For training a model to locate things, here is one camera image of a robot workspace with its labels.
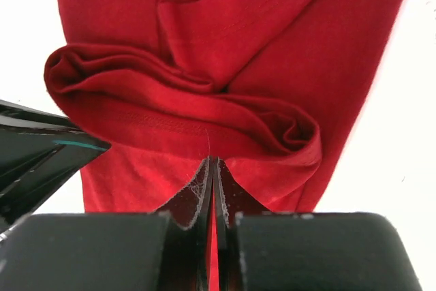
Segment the dark red t-shirt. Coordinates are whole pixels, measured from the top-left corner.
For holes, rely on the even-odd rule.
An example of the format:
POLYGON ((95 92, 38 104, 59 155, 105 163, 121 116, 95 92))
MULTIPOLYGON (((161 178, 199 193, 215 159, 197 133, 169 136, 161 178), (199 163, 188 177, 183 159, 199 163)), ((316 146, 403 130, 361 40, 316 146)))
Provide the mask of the dark red t-shirt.
POLYGON ((311 212, 403 0, 57 0, 57 106, 110 149, 80 171, 87 213, 158 209, 207 157, 246 212, 311 212))

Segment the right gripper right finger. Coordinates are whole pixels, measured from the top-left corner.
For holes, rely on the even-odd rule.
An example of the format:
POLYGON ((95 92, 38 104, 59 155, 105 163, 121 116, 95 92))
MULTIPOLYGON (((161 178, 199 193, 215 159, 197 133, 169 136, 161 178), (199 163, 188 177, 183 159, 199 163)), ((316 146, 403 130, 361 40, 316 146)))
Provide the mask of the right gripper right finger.
POLYGON ((394 226, 374 213, 273 213, 225 162, 213 189, 222 290, 419 290, 394 226))

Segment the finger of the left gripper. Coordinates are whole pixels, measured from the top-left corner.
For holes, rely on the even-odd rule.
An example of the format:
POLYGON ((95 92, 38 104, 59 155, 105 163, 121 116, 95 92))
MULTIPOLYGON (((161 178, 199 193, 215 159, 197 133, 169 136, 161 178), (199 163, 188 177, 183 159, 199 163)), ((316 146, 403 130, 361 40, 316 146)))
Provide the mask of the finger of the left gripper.
POLYGON ((1 225, 34 212, 109 148, 66 117, 1 101, 1 225))

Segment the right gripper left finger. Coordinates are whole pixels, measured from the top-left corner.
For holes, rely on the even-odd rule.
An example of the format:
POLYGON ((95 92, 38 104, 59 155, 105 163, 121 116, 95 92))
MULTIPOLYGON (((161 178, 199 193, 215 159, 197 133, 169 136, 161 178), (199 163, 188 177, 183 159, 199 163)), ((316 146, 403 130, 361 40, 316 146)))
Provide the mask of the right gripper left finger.
POLYGON ((213 163, 152 213, 32 215, 1 246, 2 290, 207 290, 213 163))

